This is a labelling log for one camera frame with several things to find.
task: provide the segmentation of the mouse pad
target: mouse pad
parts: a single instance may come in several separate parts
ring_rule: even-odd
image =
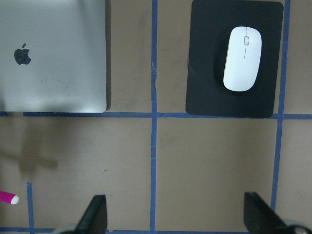
[[[273,114],[284,7],[279,2],[194,0],[186,112],[192,115],[266,118]],[[250,90],[225,88],[223,73],[231,31],[258,30],[261,59]]]

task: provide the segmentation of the pink marker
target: pink marker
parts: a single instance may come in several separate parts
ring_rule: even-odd
[[[0,201],[15,205],[19,202],[19,197],[15,194],[7,193],[0,190]]]

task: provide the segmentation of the computer mouse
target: computer mouse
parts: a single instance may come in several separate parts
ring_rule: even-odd
[[[227,89],[243,92],[254,85],[261,48],[261,35],[256,29],[240,26],[232,30],[223,75],[223,84]]]

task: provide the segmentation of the apple logo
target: apple logo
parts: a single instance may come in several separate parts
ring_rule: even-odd
[[[22,49],[17,49],[14,52],[14,58],[15,61],[18,63],[18,65],[22,64],[29,64],[30,63],[30,58],[28,57],[29,49],[25,48],[26,43],[22,46]]]

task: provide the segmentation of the silver laptop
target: silver laptop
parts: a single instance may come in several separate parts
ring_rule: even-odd
[[[106,110],[105,0],[0,0],[0,111]]]

